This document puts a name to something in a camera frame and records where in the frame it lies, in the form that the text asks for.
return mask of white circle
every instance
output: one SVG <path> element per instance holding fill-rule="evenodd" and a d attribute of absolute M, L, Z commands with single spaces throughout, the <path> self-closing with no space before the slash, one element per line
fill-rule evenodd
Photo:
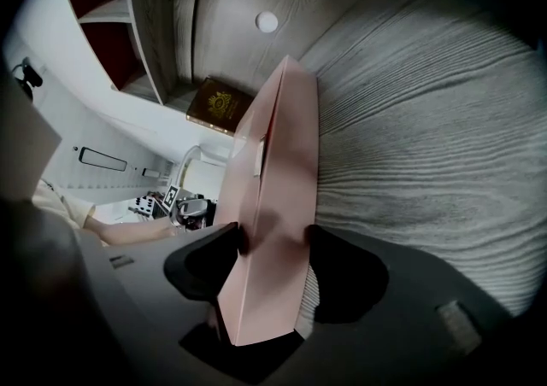
<path fill-rule="evenodd" d="M 262 11 L 255 19 L 256 27 L 264 33 L 273 32 L 277 29 L 278 21 L 274 13 Z"/>

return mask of white wall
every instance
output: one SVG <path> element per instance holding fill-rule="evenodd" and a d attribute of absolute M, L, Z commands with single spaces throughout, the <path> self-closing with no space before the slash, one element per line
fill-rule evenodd
<path fill-rule="evenodd" d="M 173 161 L 181 161 L 194 145 L 228 157 L 231 137 L 191 123 L 171 108 L 113 91 L 68 0 L 26 0 L 15 27 L 75 96 L 142 145 Z"/>
<path fill-rule="evenodd" d="M 45 168 L 44 179 L 95 203 L 121 201 L 156 189 L 157 180 L 143 177 L 142 171 L 145 167 L 161 169 L 165 161 L 160 156 L 88 109 L 48 71 L 15 32 L 6 37 L 3 53 L 9 69 L 28 56 L 32 67 L 44 79 L 43 85 L 34 89 L 33 105 L 62 138 Z M 15 75 L 22 78 L 20 70 Z M 25 124 L 21 124 L 21 132 L 25 132 Z M 79 162 L 79 150 L 83 146 L 127 161 L 126 171 Z"/>

